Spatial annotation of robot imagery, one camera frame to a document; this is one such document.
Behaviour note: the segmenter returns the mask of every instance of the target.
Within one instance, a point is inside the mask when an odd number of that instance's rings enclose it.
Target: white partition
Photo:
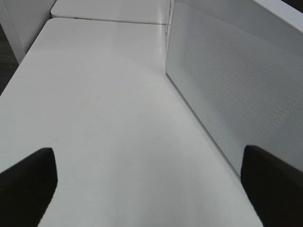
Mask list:
[[[56,0],[0,0],[0,22],[17,61],[20,63],[29,47],[51,18]]]
[[[175,3],[167,73],[238,172],[249,144],[303,170],[303,14],[271,2]]]

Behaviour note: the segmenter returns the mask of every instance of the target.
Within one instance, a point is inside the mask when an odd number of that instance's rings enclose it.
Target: white tabletop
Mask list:
[[[42,227],[261,227],[165,75],[163,26],[52,19],[0,97],[0,172],[52,147]]]
[[[57,0],[53,17],[165,24],[167,0]]]

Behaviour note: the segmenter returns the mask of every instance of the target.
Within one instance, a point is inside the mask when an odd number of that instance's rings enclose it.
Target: perforated panel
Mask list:
[[[240,171],[258,145],[303,170],[303,35],[250,0],[175,3],[167,73]]]

